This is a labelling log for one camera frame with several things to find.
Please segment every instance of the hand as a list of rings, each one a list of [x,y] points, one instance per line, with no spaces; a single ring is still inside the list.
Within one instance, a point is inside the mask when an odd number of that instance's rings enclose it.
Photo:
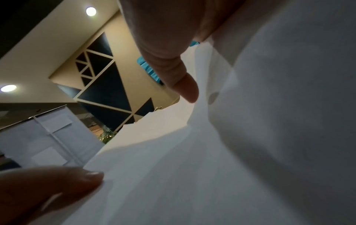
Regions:
[[[244,0],[119,0],[143,58],[165,85],[189,102],[199,95],[180,55],[204,41]]]
[[[76,201],[78,196],[83,197],[97,188],[103,178],[101,172],[79,167],[38,167],[1,172],[0,224],[28,222],[34,214],[39,215],[41,206],[55,194],[62,193],[61,197]]]

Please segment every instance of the recessed light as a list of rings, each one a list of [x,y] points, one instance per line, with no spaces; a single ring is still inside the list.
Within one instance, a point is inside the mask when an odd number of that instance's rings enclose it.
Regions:
[[[88,16],[95,16],[96,9],[94,7],[88,7],[88,8],[86,8],[86,13]]]
[[[0,90],[2,92],[12,92],[15,89],[16,89],[16,85],[6,85],[6,86],[3,86]]]

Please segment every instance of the teal fabric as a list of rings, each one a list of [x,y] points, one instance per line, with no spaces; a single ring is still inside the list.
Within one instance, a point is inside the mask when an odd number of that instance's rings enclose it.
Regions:
[[[189,47],[199,44],[199,42],[192,41]],[[161,79],[157,76],[157,74],[153,71],[153,69],[148,65],[148,63],[140,56],[137,59],[137,63],[151,76],[157,83],[161,82]]]

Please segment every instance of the geometric wall pattern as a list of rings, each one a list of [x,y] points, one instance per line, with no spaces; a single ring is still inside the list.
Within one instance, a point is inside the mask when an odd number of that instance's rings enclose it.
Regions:
[[[132,112],[119,70],[105,33],[102,33],[76,58],[76,67],[85,88],[73,89],[61,85],[61,89],[75,98],[88,112],[112,131],[123,124],[135,122],[154,111],[152,99],[148,99],[137,112]]]

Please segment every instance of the fingernail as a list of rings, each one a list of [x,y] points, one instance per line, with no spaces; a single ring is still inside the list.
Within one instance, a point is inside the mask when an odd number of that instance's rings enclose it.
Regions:
[[[88,172],[84,175],[84,179],[89,181],[102,180],[104,178],[103,172]]]

